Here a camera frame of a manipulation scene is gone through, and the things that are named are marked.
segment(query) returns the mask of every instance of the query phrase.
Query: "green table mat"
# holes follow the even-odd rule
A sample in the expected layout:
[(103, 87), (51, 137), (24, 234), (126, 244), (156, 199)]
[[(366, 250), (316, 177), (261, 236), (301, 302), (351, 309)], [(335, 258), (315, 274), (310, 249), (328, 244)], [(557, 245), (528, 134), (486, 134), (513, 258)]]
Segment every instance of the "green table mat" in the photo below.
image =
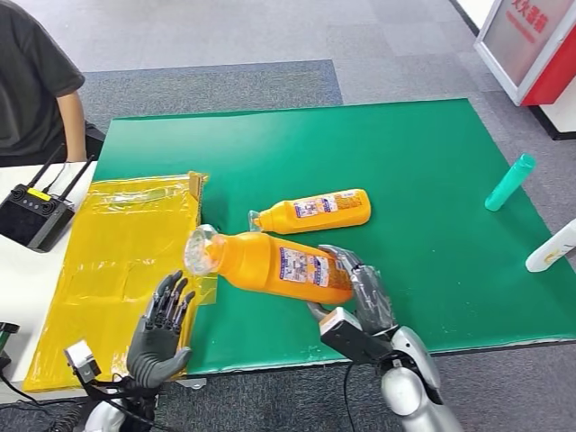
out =
[[(507, 169), (458, 99), (117, 119), (94, 180), (209, 173), (202, 220), (226, 234), (247, 230), (249, 210), (364, 188), (372, 203), (365, 225), (287, 238), (377, 267), (397, 319), (431, 352), (576, 337), (569, 264), (525, 268), (550, 235), (528, 196), (484, 208)], [(189, 374), (341, 359), (302, 301), (218, 284), (194, 324)]]

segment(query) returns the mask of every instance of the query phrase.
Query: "plastic bottle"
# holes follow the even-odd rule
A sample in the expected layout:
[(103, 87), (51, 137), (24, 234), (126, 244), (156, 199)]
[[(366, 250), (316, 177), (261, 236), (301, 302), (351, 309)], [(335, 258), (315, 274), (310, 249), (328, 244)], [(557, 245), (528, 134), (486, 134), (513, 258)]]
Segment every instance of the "plastic bottle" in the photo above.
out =
[(534, 167), (536, 160), (528, 153), (522, 153), (514, 165), (497, 184), (485, 201), (485, 207), (491, 212), (497, 212), (522, 184)]
[(251, 211), (251, 231), (279, 234), (328, 230), (362, 225), (370, 219), (370, 201), (362, 189), (325, 193), (293, 201), (280, 201), (264, 211)]
[(339, 304), (352, 297), (348, 273), (326, 252), (263, 232), (235, 236), (200, 225), (186, 242), (184, 264), (195, 275), (217, 273), (244, 290)]
[(544, 272), (574, 248), (576, 248), (576, 219), (532, 252), (525, 260), (525, 268), (529, 272)]

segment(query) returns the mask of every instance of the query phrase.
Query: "orange bottle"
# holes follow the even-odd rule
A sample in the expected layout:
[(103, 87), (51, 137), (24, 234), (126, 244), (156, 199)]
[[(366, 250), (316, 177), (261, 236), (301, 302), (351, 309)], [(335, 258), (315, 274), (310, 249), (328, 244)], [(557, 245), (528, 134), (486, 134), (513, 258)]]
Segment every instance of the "orange bottle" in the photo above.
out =
[(348, 274), (330, 254), (262, 232), (236, 236), (200, 225), (186, 243), (184, 264), (195, 275), (217, 273), (244, 290), (325, 304), (352, 298)]
[(370, 200), (363, 189), (325, 193), (293, 201), (280, 201), (264, 211), (251, 211), (251, 231), (279, 234), (328, 230), (362, 225), (370, 219)]

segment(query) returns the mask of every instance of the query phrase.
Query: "black t-shirt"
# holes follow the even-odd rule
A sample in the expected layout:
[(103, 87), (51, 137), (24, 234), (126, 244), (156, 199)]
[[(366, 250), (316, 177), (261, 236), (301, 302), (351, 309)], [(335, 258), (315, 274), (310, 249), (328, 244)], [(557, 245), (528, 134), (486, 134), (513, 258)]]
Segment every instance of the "black t-shirt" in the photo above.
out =
[(35, 153), (62, 134), (56, 98), (85, 78), (39, 22), (0, 0), (0, 158)]

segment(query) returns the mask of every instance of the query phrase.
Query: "yellow package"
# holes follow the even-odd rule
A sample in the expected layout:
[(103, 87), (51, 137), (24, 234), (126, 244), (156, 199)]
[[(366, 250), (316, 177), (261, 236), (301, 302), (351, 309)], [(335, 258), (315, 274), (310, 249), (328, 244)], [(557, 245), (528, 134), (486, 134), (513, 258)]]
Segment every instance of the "yellow package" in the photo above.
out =
[[(204, 175), (147, 177), (91, 184), (76, 214), (42, 335), (23, 381), (29, 392), (78, 387), (63, 350), (85, 339), (100, 380), (127, 374), (139, 317), (164, 276), (180, 269), (188, 234), (200, 220)], [(182, 326), (187, 345), (196, 311), (214, 302), (215, 276), (194, 277), (196, 295)]]

